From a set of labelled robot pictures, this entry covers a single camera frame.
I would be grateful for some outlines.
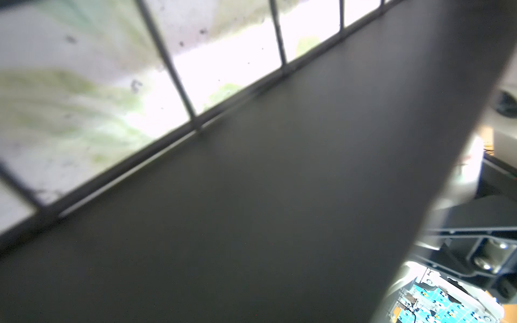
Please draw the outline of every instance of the black round object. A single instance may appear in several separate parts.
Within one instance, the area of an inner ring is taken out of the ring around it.
[[[506,91],[501,91],[495,111],[508,118],[517,118],[517,101],[515,97]]]

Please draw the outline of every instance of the window bar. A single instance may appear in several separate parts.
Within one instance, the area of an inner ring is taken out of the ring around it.
[[[271,16],[273,18],[273,24],[275,25],[275,33],[277,34],[278,51],[280,52],[280,60],[282,61],[282,67],[287,64],[285,58],[284,39],[282,38],[282,30],[280,29],[280,18],[278,16],[278,8],[276,0],[269,0],[269,7],[271,8]]]
[[[154,20],[151,16],[151,13],[149,11],[149,8],[145,4],[144,0],[135,0],[136,5],[140,11],[140,14],[142,15],[142,19],[145,22],[145,25],[147,29],[149,30],[149,33],[151,35],[151,38],[153,39],[153,42],[155,43],[156,49],[158,50],[158,53],[160,54],[161,59],[165,63],[165,67],[167,68],[167,71],[169,72],[169,75],[172,78],[172,81],[174,85],[176,86],[176,89],[178,90],[179,96],[181,97],[181,100],[183,102],[183,105],[187,109],[187,112],[190,116],[190,121],[195,129],[199,130],[199,124],[197,121],[196,113],[194,112],[194,108],[192,107],[192,102],[190,102],[190,99],[187,95],[187,92],[185,91],[185,88],[183,87],[183,84],[181,83],[181,80],[179,79],[178,72],[176,71],[176,68],[174,67],[174,64],[172,63],[172,58],[169,54],[169,51],[167,50],[165,46],[165,42],[160,36],[160,33],[158,31],[158,28],[156,27],[156,23],[154,23]]]
[[[345,29],[345,0],[339,0],[339,32]]]
[[[21,195],[26,201],[32,204],[37,210],[41,210],[44,208],[43,203],[38,200],[31,189],[27,188],[21,181],[19,181],[15,175],[13,175],[7,167],[5,167],[4,163],[0,161],[0,178],[7,184],[9,187],[14,189],[19,195]]]

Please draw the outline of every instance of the black metal frame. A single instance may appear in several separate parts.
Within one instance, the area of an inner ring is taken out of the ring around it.
[[[178,93],[180,94],[181,100],[185,105],[185,109],[187,110],[190,116],[190,122],[188,124],[180,126],[179,128],[173,130],[164,137],[156,140],[155,142],[144,147],[143,149],[137,151],[128,158],[113,165],[105,172],[92,178],[86,183],[83,183],[82,185],[80,185],[79,187],[77,187],[76,189],[69,192],[68,194],[66,194],[65,196],[63,196],[62,198],[53,202],[50,205],[44,205],[33,194],[33,192],[25,186],[23,181],[17,178],[15,174],[10,172],[3,166],[0,167],[0,179],[3,180],[6,184],[8,184],[10,187],[12,187],[14,191],[20,194],[26,201],[28,201],[31,205],[33,205],[36,208],[36,213],[32,217],[23,221],[19,225],[7,230],[0,236],[0,251],[22,241],[25,241],[28,237],[32,236],[33,234],[36,234],[42,231],[43,229],[47,228],[49,225],[56,223],[60,219],[61,214],[65,210],[73,208],[74,205],[79,204],[81,201],[87,199],[95,192],[101,190],[103,187],[109,185],[117,178],[123,176],[125,173],[139,166],[155,154],[161,152],[162,150],[171,146],[175,142],[181,140],[190,133],[202,132],[203,127],[207,123],[211,122],[214,118],[216,118],[223,112],[226,112],[230,108],[237,107],[242,103],[255,97],[256,95],[263,93],[267,89],[270,89],[275,84],[282,81],[282,79],[288,77],[298,69],[305,66],[307,63],[322,55],[330,48],[334,47],[336,44],[346,39],[355,31],[359,30],[363,26],[370,23],[372,20],[381,16],[386,10],[392,8],[402,0],[392,0],[387,4],[385,4],[384,0],[382,0],[377,9],[368,13],[366,16],[362,17],[361,19],[359,19],[358,21],[354,22],[346,28],[344,26],[345,0],[336,1],[339,1],[340,5],[340,30],[327,40],[323,41],[318,46],[312,48],[306,54],[302,55],[297,59],[294,59],[291,62],[287,62],[283,46],[283,38],[279,21],[277,3],[276,0],[269,0],[271,16],[273,23],[275,25],[279,55],[282,61],[281,68],[271,72],[270,74],[266,75],[265,77],[256,81],[255,83],[249,85],[248,87],[239,91],[230,98],[215,105],[210,110],[200,115],[196,115],[192,107],[192,103],[188,97],[188,94],[185,91],[185,88],[181,83],[181,79],[178,76],[178,73],[171,60],[171,56],[168,50],[166,49],[162,37],[160,36],[159,28],[156,26],[156,23],[154,22],[150,11],[147,5],[145,4],[145,0],[135,0],[136,6],[140,11],[142,19],[144,20],[146,27],[149,29],[149,33],[153,40],[153,43],[156,46],[156,49],[160,57],[165,63],[166,69],[169,72],[170,77],[176,89],[178,90]],[[23,2],[25,1],[9,0],[0,2],[0,10],[8,6],[17,5]]]

